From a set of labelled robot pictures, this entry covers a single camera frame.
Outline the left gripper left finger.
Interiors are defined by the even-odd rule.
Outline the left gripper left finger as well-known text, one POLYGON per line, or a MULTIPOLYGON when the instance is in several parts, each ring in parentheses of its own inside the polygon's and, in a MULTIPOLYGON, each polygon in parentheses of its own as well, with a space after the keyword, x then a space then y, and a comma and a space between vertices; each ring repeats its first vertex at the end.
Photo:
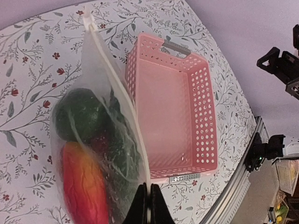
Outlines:
POLYGON ((146 183, 140 184, 122 224, 147 224, 149 198, 146 183))

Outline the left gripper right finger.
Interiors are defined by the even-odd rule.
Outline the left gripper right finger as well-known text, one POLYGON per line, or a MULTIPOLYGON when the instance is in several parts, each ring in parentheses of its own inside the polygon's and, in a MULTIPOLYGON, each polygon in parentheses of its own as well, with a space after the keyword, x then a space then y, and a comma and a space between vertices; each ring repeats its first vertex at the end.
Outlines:
POLYGON ((157 184, 150 187, 150 224, 175 224, 157 184))

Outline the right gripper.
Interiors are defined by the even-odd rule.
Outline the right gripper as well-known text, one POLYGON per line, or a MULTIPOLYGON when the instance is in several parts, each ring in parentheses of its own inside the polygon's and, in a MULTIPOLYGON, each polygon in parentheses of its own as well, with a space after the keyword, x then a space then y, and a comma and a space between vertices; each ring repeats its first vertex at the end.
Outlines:
POLYGON ((285 91, 291 96, 299 99, 299 25, 293 28, 293 46, 296 54, 283 51, 280 55, 280 49, 273 47, 266 55, 258 59, 256 65, 262 70, 275 75, 280 81, 284 81, 286 76, 285 91))

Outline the red orange fake pepper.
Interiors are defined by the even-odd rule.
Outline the red orange fake pepper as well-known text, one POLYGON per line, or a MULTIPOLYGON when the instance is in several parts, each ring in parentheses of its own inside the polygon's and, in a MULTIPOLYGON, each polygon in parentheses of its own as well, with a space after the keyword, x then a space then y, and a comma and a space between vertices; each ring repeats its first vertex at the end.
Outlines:
POLYGON ((105 182, 95 159, 77 142, 63 148, 63 192, 76 224, 107 224, 105 182))

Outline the clear zip top bag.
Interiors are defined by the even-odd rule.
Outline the clear zip top bag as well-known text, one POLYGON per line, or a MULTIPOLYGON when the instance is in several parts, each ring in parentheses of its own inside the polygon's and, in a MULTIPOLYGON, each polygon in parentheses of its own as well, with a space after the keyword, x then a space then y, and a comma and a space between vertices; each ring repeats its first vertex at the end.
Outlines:
POLYGON ((82 73, 52 109, 61 202, 75 224, 145 224, 149 164, 124 72, 83 13, 82 73))

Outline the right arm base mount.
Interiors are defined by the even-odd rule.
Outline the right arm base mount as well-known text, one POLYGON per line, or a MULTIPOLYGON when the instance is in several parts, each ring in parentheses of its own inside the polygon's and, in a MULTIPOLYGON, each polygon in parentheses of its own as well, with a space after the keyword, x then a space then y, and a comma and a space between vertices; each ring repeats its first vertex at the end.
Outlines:
POLYGON ((249 151, 244 160, 246 170, 251 173, 257 171, 265 159, 273 160, 283 157, 283 148, 285 135, 273 135, 267 143, 262 143, 259 133, 255 133, 253 143, 249 147, 249 151))

